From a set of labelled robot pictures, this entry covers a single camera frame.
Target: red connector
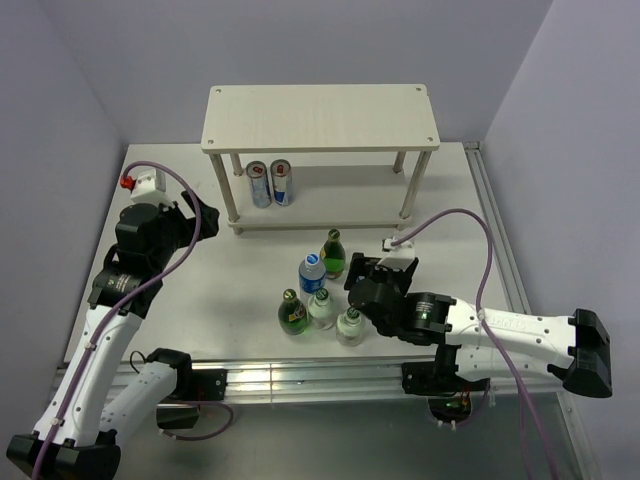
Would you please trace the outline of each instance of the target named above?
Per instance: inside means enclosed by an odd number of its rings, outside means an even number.
[[[126,188],[129,191],[133,191],[133,187],[135,186],[136,181],[132,176],[128,177],[120,177],[120,186],[122,188]]]

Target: can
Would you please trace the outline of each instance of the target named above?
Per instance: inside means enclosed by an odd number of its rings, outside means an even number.
[[[250,162],[247,165],[247,177],[249,177],[253,204],[258,208],[267,208],[271,205],[267,166],[262,162]]]
[[[271,163],[271,179],[273,181],[273,198],[278,205],[286,206],[293,202],[293,177],[291,164],[286,160],[275,160]]]

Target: blue bottle cap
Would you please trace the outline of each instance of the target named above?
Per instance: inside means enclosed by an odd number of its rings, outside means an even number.
[[[310,253],[309,255],[307,255],[307,257],[304,259],[304,264],[308,267],[308,268],[315,268],[318,266],[318,262],[320,262],[320,257],[318,257],[318,255],[316,255],[315,253]]]

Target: gray wall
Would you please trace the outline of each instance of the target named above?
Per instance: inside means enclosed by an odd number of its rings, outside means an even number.
[[[551,0],[41,0],[129,143],[199,141],[211,85],[426,83],[484,137]]]
[[[533,307],[597,311],[614,397],[581,400],[605,478],[640,470],[640,3],[555,0],[486,138]]]
[[[0,2],[0,65],[0,478],[10,478],[7,443],[42,414],[121,146],[35,0]]]

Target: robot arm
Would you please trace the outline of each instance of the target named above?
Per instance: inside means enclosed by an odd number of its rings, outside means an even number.
[[[187,246],[195,232],[195,219],[186,219],[164,193],[162,172],[143,172],[131,189],[135,204],[120,214],[117,243],[93,281],[81,340],[62,383],[33,433],[14,436],[7,449],[7,457],[27,475],[32,474],[38,453],[55,426],[40,470],[42,478],[112,478],[120,447],[130,434],[164,398],[184,398],[189,385],[189,355],[158,349],[147,357],[136,380],[105,408],[118,365],[162,282],[125,304],[94,344],[89,339],[111,307],[162,273],[175,251]],[[182,196],[194,210],[191,197],[186,192]],[[213,237],[218,233],[219,212],[197,201],[202,220],[198,240]],[[57,418],[86,349],[94,352],[73,390],[66,414]]]
[[[578,309],[572,316],[538,317],[482,309],[431,292],[408,293],[418,265],[413,246],[383,242],[384,258],[355,253],[345,290],[378,333],[416,345],[437,345],[433,362],[403,366],[407,393],[484,390],[490,377],[511,373],[480,324],[484,319],[509,351],[523,377],[557,377],[575,394],[612,395],[610,338],[598,316]]]

